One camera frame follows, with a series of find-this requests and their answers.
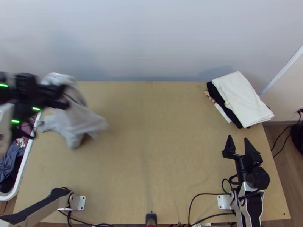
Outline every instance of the white pole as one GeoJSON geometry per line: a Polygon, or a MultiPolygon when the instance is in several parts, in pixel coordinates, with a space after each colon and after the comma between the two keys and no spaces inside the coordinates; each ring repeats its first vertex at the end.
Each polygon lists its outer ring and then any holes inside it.
{"type": "Polygon", "coordinates": [[[300,48],[293,54],[293,56],[287,61],[287,63],[282,67],[280,72],[266,85],[266,87],[261,91],[259,96],[261,97],[285,72],[289,67],[296,62],[296,60],[303,54],[303,44],[300,48]]]}

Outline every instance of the white cloth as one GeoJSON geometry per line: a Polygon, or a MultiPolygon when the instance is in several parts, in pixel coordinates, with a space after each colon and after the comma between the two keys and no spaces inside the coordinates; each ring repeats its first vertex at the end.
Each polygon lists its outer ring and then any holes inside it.
{"type": "Polygon", "coordinates": [[[220,114],[225,118],[225,120],[227,120],[228,123],[232,122],[232,120],[230,120],[230,118],[226,115],[226,113],[218,103],[215,103],[215,107],[217,108],[217,110],[219,110],[220,114]]]}
{"type": "Polygon", "coordinates": [[[241,72],[216,78],[212,84],[225,100],[225,106],[234,112],[244,128],[274,117],[241,72]]]}
{"type": "Polygon", "coordinates": [[[75,83],[75,78],[59,73],[49,73],[41,84],[65,84],[63,98],[69,102],[66,110],[51,108],[53,115],[46,116],[38,122],[38,129],[42,132],[59,132],[66,140],[69,148],[80,146],[84,135],[97,138],[97,132],[106,130],[108,123],[105,118],[95,114],[86,107],[86,101],[75,83]]]}

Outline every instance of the black bag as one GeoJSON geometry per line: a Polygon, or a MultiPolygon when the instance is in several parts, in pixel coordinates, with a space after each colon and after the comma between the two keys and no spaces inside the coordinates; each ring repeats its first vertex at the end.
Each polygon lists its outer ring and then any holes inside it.
{"type": "Polygon", "coordinates": [[[303,155],[303,126],[295,124],[291,127],[291,139],[296,149],[303,155]]]}

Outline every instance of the wooden table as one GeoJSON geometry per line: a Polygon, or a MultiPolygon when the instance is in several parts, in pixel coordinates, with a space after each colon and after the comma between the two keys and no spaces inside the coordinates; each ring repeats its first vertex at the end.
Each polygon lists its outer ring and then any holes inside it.
{"type": "MultiPolygon", "coordinates": [[[[263,157],[270,176],[262,220],[290,218],[262,124],[237,129],[203,95],[203,82],[79,82],[89,108],[105,117],[110,129],[69,150],[58,133],[39,133],[18,194],[15,212],[46,197],[54,187],[86,196],[82,220],[144,224],[187,223],[189,203],[198,193],[221,193],[221,181],[236,173],[221,151],[232,135],[238,154],[247,137],[263,157]]],[[[198,197],[191,222],[219,210],[216,196],[198,197]]],[[[233,215],[208,222],[233,222],[233,215]]],[[[44,222],[66,223],[54,212],[44,222]]]]}

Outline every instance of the power outlet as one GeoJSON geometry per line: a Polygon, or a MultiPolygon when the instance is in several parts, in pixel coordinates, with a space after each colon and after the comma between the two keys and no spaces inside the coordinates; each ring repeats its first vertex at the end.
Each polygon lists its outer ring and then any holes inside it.
{"type": "Polygon", "coordinates": [[[294,113],[297,113],[298,111],[300,111],[300,109],[303,109],[303,106],[301,106],[299,109],[295,110],[294,113]]]}

